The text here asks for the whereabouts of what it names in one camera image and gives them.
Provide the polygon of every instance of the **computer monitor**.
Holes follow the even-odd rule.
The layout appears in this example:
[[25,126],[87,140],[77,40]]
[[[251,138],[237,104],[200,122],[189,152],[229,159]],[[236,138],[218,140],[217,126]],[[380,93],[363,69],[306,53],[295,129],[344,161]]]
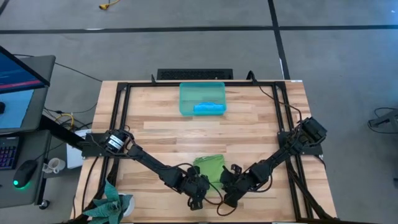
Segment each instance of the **computer monitor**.
[[50,82],[0,46],[0,93],[50,86]]

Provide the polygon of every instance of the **butcher block tabletop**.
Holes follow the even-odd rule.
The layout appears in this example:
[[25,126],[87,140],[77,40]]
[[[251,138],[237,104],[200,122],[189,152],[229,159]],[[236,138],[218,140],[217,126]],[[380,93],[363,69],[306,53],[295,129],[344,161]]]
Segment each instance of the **butcher block tabletop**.
[[[290,104],[303,113],[303,119],[311,116],[303,83],[285,83]],[[94,133],[103,133],[109,128],[117,84],[117,81],[102,83],[93,121]],[[262,89],[272,96],[271,87],[264,86]],[[268,158],[279,148],[279,127],[274,100],[263,94],[258,86],[226,86],[225,91],[228,109],[223,116],[183,117],[178,109],[179,87],[133,87],[126,124],[136,138],[136,143],[166,165],[192,163],[197,157],[222,154],[226,167],[237,164],[246,169],[251,164]],[[124,91],[121,94],[116,127],[119,126],[123,99]],[[281,108],[285,127],[289,127],[284,107]],[[292,110],[292,116],[296,123],[299,115],[295,110]],[[81,169],[75,197],[76,215],[81,213],[83,189],[94,159],[86,158]],[[85,206],[97,191],[102,161],[102,158],[98,159],[91,173]],[[313,156],[302,156],[302,162],[309,191],[325,211],[335,217],[335,207],[323,164]],[[203,209],[191,211],[185,194],[180,195],[166,187],[157,174],[140,163],[123,159],[119,165],[116,188],[121,193],[133,194],[136,206],[122,222],[295,221],[285,164],[274,169],[272,176],[273,184],[269,191],[261,194],[247,193],[239,200],[235,212],[227,217],[220,217],[216,213],[216,205],[205,201]],[[300,210],[305,217],[302,194],[298,188],[297,191]],[[212,202],[220,201],[218,194],[212,189],[208,191],[207,198]],[[231,209],[222,205],[220,213],[228,213]]]

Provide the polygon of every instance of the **caster wheel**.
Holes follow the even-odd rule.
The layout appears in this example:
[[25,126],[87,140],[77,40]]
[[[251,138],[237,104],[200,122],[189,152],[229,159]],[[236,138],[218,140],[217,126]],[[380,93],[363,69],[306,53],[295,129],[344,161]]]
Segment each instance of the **caster wheel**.
[[48,200],[43,200],[42,204],[39,205],[39,209],[45,210],[49,205],[50,205],[50,202]]

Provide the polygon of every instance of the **yellow cable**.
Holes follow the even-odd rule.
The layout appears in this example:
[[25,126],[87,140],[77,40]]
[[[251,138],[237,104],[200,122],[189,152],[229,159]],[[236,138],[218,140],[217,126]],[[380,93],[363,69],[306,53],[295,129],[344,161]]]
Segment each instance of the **yellow cable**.
[[116,1],[111,2],[111,3],[109,3],[109,4],[100,4],[100,5],[99,5],[99,8],[102,9],[102,10],[107,10],[110,6],[112,6],[113,4],[118,3],[119,1],[120,1],[120,0],[116,0]]
[[75,121],[75,119],[73,118],[73,116],[72,116],[72,114],[68,114],[68,113],[65,113],[65,114],[61,114],[60,116],[57,116],[57,118],[55,118],[55,122],[57,122],[58,121],[58,119],[60,119],[60,118],[62,118],[62,117],[64,117],[64,116],[69,116],[70,117],[70,119],[72,119],[72,122],[70,123],[70,130],[72,129],[72,127],[73,127],[73,122]]

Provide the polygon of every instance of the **black line on floor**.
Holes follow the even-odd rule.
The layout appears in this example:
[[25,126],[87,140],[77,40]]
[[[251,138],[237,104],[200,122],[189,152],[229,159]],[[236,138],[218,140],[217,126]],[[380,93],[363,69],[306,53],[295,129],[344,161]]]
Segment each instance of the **black line on floor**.
[[274,28],[274,35],[275,35],[276,46],[278,49],[278,55],[282,66],[283,78],[286,80],[290,80],[289,69],[287,68],[287,60],[286,60],[284,45],[282,43],[282,37],[280,36],[278,18],[276,16],[274,1],[268,0],[268,6],[272,19],[272,27]]
[[215,26],[215,27],[143,27],[143,28],[104,28],[104,29],[32,29],[32,30],[0,30],[0,34],[113,34],[113,33],[145,33],[145,32],[206,32],[206,31],[262,31],[274,30],[389,30],[398,29],[398,25],[360,25],[360,26]]
[[9,1],[10,0],[4,0],[4,2],[2,2],[1,6],[0,6],[0,16],[1,16],[2,12],[4,11],[4,9],[6,8]]
[[106,28],[106,29],[38,29],[0,30],[0,34],[104,34],[136,32],[200,32],[200,31],[256,31],[273,30],[271,26],[217,26],[217,27],[147,27],[147,28]]
[[398,25],[357,25],[357,26],[280,26],[279,30],[381,30],[398,29]]

